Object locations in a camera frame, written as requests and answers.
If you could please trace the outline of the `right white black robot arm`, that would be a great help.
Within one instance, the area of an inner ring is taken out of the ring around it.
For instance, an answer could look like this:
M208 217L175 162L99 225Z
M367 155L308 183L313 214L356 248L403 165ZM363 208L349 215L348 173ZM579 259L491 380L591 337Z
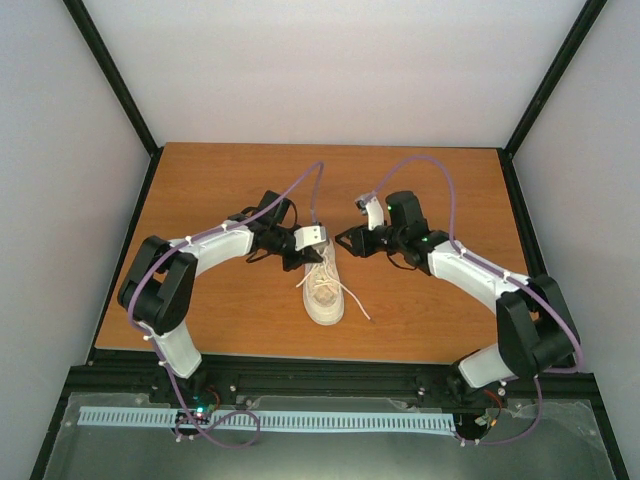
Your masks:
M372 194L363 195L356 206L366 223L335 238L352 256L399 254L406 269L454 285L494 314L496 344L451 367L446 388L454 402L462 404L494 382L532 379L578 354L575 324L551 277L510 273L470 252L448 233L431 229L411 191L392 193L383 202Z

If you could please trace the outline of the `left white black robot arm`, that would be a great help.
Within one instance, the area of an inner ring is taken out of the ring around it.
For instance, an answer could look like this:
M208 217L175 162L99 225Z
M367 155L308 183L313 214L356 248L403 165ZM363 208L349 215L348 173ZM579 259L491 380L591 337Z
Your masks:
M296 208L286 197L267 190L256 207L228 217L208 234L171 241L146 238L120 286L117 301L132 312L143 338L159 352L160 364L175 375L172 388L186 402L201 400L208 378L198 371L202 356L186 325L195 279L234 258L252 263L266 256L282 258L285 271L319 264L321 244L328 240L324 226L283 225L287 212Z

